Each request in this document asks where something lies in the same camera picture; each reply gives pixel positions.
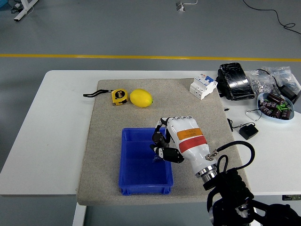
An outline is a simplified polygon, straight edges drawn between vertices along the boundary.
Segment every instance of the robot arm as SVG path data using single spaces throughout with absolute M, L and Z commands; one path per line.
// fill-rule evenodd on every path
M 159 132 L 163 125 L 166 127 L 166 138 Z M 171 139 L 176 148 L 169 147 Z M 217 161 L 206 158 L 210 154 L 207 141 L 191 116 L 161 118 L 152 140 L 155 144 L 150 147 L 160 158 L 176 163 L 188 159 L 194 174 L 201 177 L 204 183 L 216 175 Z
M 162 126 L 166 127 L 166 137 L 159 131 Z M 171 139 L 176 148 L 169 147 Z M 203 179 L 205 190 L 213 188 L 207 199 L 207 210 L 213 226 L 248 226 L 254 219 L 263 226 L 301 225 L 301 217 L 289 205 L 268 206 L 253 200 L 253 194 L 237 171 L 250 165 L 254 160 L 255 150 L 249 143 L 230 142 L 210 154 L 206 139 L 191 116 L 161 118 L 156 125 L 152 140 L 154 144 L 150 147 L 160 158 L 176 163 L 181 163 L 184 158 L 188 159 L 195 175 Z M 251 159 L 241 167 L 227 170 L 226 155 L 222 155 L 218 161 L 213 157 L 232 145 L 249 147 Z M 219 166 L 223 157 L 226 158 L 226 164 L 223 172 L 220 172 Z M 213 204 L 213 197 L 218 193 L 222 198 Z M 258 215 L 254 212 L 254 207 L 265 211 L 266 215 L 264 217 Z

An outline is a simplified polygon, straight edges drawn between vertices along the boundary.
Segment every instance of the yellow tape measure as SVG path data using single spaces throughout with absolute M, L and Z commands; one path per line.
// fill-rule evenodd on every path
M 125 89 L 113 90 L 112 91 L 112 101 L 113 101 L 113 104 L 116 106 L 125 104 L 128 101 L 127 91 Z

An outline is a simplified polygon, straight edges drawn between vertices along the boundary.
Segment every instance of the gray floor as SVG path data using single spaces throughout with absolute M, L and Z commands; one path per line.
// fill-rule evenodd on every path
M 298 0 L 247 0 L 278 11 L 301 31 Z M 176 12 L 175 0 L 39 0 L 20 22 L 0 8 L 0 54 L 155 55 L 301 58 L 301 36 L 275 13 L 241 0 L 199 0 Z M 50 70 L 217 70 L 222 60 L 134 60 L 0 57 L 0 169 L 27 111 Z M 290 66 L 301 82 L 301 62 L 240 61 L 244 70 Z M 258 197 L 279 202 L 279 196 Z M 75 196 L 0 197 L 1 225 L 72 225 Z M 301 205 L 294 202 L 300 214 Z M 89 207 L 87 225 L 210 225 L 204 203 Z

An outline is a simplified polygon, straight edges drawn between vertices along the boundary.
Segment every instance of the blue plastic bin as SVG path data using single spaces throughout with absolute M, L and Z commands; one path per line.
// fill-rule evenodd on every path
M 174 185 L 171 163 L 153 161 L 156 154 L 149 147 L 154 130 L 122 130 L 119 187 L 123 195 L 171 192 Z
M 7 4 L 8 0 L 0 0 L 0 8 Z

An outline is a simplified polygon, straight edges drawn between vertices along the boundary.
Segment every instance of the capacitor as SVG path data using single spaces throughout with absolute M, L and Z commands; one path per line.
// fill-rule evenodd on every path
M 272 111 L 270 111 L 267 107 L 265 106 L 260 106 L 260 110 L 262 113 L 264 113 L 265 115 L 269 116 L 270 114 L 272 114 Z
M 283 110 L 281 113 L 281 119 L 283 120 L 289 120 L 291 115 L 291 111 L 290 110 Z
M 278 110 L 278 109 L 275 109 L 275 110 L 272 112 L 272 114 L 269 115 L 269 117 L 279 119 L 279 118 L 280 118 L 280 115 L 281 115 L 281 111 Z
M 268 102 L 268 101 L 264 101 L 262 103 L 260 103 L 261 106 L 265 106 L 268 109 L 276 109 L 276 103 L 275 102 Z
M 272 101 L 272 102 L 275 102 L 278 105 L 283 104 L 284 101 L 285 101 L 284 99 L 282 99 L 280 97 L 277 97 L 276 95 L 271 94 L 271 93 L 268 94 L 267 99 L 270 100 L 270 101 Z

